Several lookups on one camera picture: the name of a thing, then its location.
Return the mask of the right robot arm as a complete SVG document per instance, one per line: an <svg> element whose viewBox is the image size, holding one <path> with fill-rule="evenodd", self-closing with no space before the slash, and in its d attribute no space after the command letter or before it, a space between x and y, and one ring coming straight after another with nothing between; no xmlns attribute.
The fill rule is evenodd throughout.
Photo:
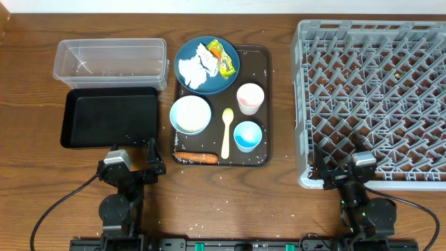
<svg viewBox="0 0 446 251"><path fill-rule="evenodd" d="M382 197L369 198L364 184L376 176L377 159L359 141L351 161L342 169L328 169L322 150L314 148L313 176L323 180L324 190L337 190L341 198L341 218L351 233L337 242L343 250L388 248L387 237L394 234L397 205Z"/></svg>

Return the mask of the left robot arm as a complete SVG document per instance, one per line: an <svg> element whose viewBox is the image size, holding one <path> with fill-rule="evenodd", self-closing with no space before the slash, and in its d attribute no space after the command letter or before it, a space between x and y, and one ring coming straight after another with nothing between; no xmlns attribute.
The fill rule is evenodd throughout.
<svg viewBox="0 0 446 251"><path fill-rule="evenodd" d="M144 188L158 182L158 176L166 174L155 139L147 143L148 168L132 171L128 153L112 146L104 160L98 163L97 175L117 189L117 193L105 197L99 206L103 233L99 250L147 250L147 237L140 232L144 209Z"/></svg>

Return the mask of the dark blue plate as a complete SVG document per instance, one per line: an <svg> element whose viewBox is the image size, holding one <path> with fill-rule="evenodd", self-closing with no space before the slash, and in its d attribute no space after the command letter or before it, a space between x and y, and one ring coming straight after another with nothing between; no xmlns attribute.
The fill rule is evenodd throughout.
<svg viewBox="0 0 446 251"><path fill-rule="evenodd" d="M225 79L220 73L216 74L214 77L211 77L205 71L206 81L200 84L197 88L193 89L190 86L190 82L187 82L183 74L180 73L180 60L190 60L197 54L197 48L199 45L207 45L214 39L216 39L222 45L224 51L231 57L232 65L236 72ZM223 38L214 36L197 37L186 42L177 52L174 60L174 72L176 79L189 91L201 95L213 95L223 92L235 82L236 78L240 74L240 57L238 56L235 47Z"/></svg>

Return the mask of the white tissue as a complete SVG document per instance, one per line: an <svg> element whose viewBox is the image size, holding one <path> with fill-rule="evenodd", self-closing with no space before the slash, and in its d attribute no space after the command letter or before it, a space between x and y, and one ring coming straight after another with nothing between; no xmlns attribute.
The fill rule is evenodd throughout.
<svg viewBox="0 0 446 251"><path fill-rule="evenodd" d="M179 73L192 90L198 89L208 77L215 77L219 73L219 65L219 60L202 43L192 58L178 61Z"/></svg>

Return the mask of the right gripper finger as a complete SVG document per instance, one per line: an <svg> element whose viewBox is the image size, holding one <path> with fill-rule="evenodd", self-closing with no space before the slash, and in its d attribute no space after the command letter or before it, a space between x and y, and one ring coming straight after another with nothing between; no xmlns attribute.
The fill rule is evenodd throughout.
<svg viewBox="0 0 446 251"><path fill-rule="evenodd" d="M313 169L311 174L308 176L309 179L319 180L325 179L328 173L328 167L324 161L323 154L319 147L314 147L314 161L313 161Z"/></svg>
<svg viewBox="0 0 446 251"><path fill-rule="evenodd" d="M365 138L362 135L359 135L359 134L353 135L353 142L354 142L354 145L355 145L355 152L356 153L366 152L366 151L369 150L364 145L364 140L365 140Z"/></svg>

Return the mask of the light blue rice bowl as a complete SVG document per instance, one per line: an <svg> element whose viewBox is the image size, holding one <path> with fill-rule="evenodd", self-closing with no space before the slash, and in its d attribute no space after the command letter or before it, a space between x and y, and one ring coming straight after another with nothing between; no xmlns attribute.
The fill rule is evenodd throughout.
<svg viewBox="0 0 446 251"><path fill-rule="evenodd" d="M210 123L210 105L199 96L183 96L172 105L169 119L175 130L185 135L198 135Z"/></svg>

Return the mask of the pink cup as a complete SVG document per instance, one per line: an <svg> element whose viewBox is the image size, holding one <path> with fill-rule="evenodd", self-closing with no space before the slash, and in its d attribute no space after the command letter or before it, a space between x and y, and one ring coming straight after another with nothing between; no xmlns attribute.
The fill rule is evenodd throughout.
<svg viewBox="0 0 446 251"><path fill-rule="evenodd" d="M243 84L236 93L240 111L247 116L254 115L264 101L263 89L254 83Z"/></svg>

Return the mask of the yellow green snack wrapper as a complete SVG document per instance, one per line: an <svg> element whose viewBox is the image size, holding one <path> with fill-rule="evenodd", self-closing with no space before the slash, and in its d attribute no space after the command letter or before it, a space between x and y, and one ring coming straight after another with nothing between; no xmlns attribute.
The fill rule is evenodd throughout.
<svg viewBox="0 0 446 251"><path fill-rule="evenodd" d="M224 79L228 79L236 73L236 69L232 64L232 58L226 53L223 45L217 39L207 44L206 49L218 59L219 72Z"/></svg>

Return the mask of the light blue cup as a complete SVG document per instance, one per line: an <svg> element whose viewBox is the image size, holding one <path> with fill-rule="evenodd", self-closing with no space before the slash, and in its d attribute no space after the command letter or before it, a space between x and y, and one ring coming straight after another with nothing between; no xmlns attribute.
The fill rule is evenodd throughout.
<svg viewBox="0 0 446 251"><path fill-rule="evenodd" d="M236 146L243 153L252 152L260 144L262 136L261 128L252 121L239 123L233 132Z"/></svg>

